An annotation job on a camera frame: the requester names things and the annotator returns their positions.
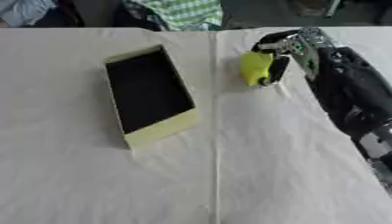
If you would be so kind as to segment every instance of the white tablecloth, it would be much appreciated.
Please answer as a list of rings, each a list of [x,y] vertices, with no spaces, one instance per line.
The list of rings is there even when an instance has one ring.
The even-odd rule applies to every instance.
[[[244,86],[238,56],[281,30],[0,30],[0,223],[392,223],[295,63],[283,87]],[[392,80],[392,28],[325,30]],[[157,43],[200,123],[126,150],[102,61]]]

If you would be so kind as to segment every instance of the yellow ball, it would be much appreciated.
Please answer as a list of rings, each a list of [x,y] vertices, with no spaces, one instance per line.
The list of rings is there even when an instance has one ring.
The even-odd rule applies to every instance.
[[[270,65],[273,57],[269,53],[245,52],[241,56],[241,75],[249,86],[258,84],[259,79],[270,77]]]

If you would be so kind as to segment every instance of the open box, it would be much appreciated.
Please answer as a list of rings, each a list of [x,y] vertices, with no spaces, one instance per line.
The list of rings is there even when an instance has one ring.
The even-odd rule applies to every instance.
[[[192,127],[193,100],[161,45],[105,61],[112,99],[129,147]]]

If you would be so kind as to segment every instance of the floor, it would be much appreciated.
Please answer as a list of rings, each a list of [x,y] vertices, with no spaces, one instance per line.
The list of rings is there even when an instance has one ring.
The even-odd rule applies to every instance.
[[[75,0],[87,26],[110,26],[111,14],[121,0]],[[287,0],[221,0],[228,28],[261,26],[374,25],[377,10],[371,3],[348,3],[334,17],[300,17]],[[392,25],[392,12],[383,19]]]

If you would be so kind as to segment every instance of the fabric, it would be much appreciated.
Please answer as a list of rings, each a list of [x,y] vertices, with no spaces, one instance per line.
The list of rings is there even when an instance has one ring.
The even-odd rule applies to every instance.
[[[166,22],[170,31],[207,31],[211,27],[221,26],[222,10],[218,0],[123,0],[123,2],[128,5],[129,11],[135,8],[135,3],[153,10]]]
[[[0,18],[10,27],[34,25],[55,7],[53,0],[6,0],[0,3]]]
[[[391,198],[295,63],[282,86],[239,75],[239,55],[284,30],[0,30],[0,223],[392,223]],[[392,81],[392,28],[325,30]],[[200,121],[127,150],[103,61],[156,44]]]
[[[134,3],[132,1],[127,1],[124,5],[128,13],[136,19],[147,20],[154,24],[156,24],[160,31],[169,31],[169,28],[166,25],[166,22],[152,10],[142,6],[139,3]]]

